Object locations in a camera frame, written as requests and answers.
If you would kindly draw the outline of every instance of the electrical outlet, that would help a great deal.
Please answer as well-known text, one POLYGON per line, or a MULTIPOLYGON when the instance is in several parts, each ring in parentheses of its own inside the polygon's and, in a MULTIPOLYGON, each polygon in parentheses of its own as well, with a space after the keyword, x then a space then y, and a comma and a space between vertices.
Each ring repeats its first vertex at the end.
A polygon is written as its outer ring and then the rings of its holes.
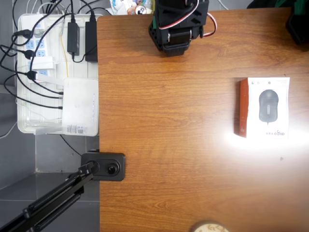
MULTIPOLYGON (((40 42, 39 40, 35 41, 36 46, 38 46, 39 42, 40 42)), ((44 40, 42 40, 42 42, 40 43, 39 48, 44 48, 44 40)))
POLYGON ((42 75, 48 76, 48 74, 47 74, 47 70, 41 70, 41 71, 39 71, 39 74, 42 74, 42 75))
POLYGON ((34 41, 30 40, 30 41, 26 44, 26 48, 27 48, 27 50, 34 49, 34 41))
POLYGON ((45 51, 39 50, 39 51, 37 52, 37 57, 44 57, 44 56, 45 56, 45 51))

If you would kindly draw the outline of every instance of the yellow cable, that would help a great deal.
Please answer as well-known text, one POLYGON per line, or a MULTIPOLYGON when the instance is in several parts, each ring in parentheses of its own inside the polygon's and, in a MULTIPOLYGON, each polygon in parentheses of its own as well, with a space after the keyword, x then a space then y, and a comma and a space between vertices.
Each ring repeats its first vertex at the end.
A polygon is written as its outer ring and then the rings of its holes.
POLYGON ((64 53, 64 58, 66 59, 67 77, 69 77, 68 59, 67 59, 66 50, 64 49, 64 45, 63 45, 63 41, 62 41, 62 35, 60 35, 60 40, 61 40, 61 46, 62 46, 63 53, 64 53))

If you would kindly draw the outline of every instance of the white plastic tray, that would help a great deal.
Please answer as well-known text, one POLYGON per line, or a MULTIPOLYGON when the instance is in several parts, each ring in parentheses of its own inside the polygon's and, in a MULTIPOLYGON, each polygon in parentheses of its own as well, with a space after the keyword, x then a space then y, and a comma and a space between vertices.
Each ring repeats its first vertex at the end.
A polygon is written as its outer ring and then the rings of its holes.
MULTIPOLYGON (((29 15, 24 14, 18 20, 18 29, 22 30, 22 17, 29 15)), ((46 27, 51 26, 61 15, 50 15, 44 19, 46 27)), ((85 23, 89 21, 90 15, 78 14, 75 16, 76 23, 80 27, 80 55, 75 57, 75 60, 81 60, 85 54, 85 23)), ((62 35, 63 44, 65 51, 67 50, 67 30, 68 22, 70 22, 70 16, 66 17, 65 27, 62 35)), ((58 24, 46 35, 47 46, 49 55, 53 57, 54 62, 56 62, 56 71, 52 73, 55 78, 64 79, 67 77, 66 73, 66 61, 64 52, 60 42, 60 31, 62 24, 58 24)), ((18 38, 18 43, 24 43, 25 39, 23 37, 18 38)), ((66 52, 68 59, 68 69, 70 78, 90 78, 98 80, 98 63, 86 62, 74 63, 72 61, 71 55, 66 52)), ((18 53, 18 70, 21 72, 28 72, 28 62, 23 54, 18 53)), ((24 75, 19 75, 21 80, 31 89, 48 96, 57 96, 35 83, 30 84, 28 78, 24 75)), ((44 84, 47 88, 51 90, 61 91, 63 87, 56 86, 54 84, 44 84)), ((50 99, 41 97, 27 90, 22 84, 17 80, 17 94, 19 97, 33 101, 35 103, 48 105, 48 106, 62 106, 62 99, 50 99)), ((42 129, 52 126, 61 126, 62 110, 59 109, 49 109, 45 107, 40 107, 27 103, 23 100, 17 100, 17 120, 18 128, 23 133, 35 133, 37 129, 42 129)))

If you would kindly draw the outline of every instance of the mouse box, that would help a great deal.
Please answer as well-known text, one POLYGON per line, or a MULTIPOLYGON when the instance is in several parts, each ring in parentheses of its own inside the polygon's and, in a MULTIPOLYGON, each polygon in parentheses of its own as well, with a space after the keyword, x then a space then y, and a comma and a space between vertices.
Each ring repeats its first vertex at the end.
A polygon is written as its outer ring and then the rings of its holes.
POLYGON ((240 136, 288 138, 289 85, 289 77, 250 77, 240 82, 240 136))

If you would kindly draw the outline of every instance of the round object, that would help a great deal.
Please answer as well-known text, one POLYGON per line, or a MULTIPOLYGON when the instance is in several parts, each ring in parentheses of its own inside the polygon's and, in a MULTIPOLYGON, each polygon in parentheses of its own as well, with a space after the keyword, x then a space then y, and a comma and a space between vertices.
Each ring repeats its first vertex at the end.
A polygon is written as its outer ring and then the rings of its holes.
POLYGON ((228 230, 219 224, 210 223, 199 226, 194 232, 228 232, 228 230))
POLYGON ((135 14, 136 15, 145 15, 147 13, 147 8, 143 5, 138 5, 136 8, 135 8, 135 14))
POLYGON ((115 175, 119 172, 119 166, 116 163, 110 163, 106 171, 109 175, 115 175))

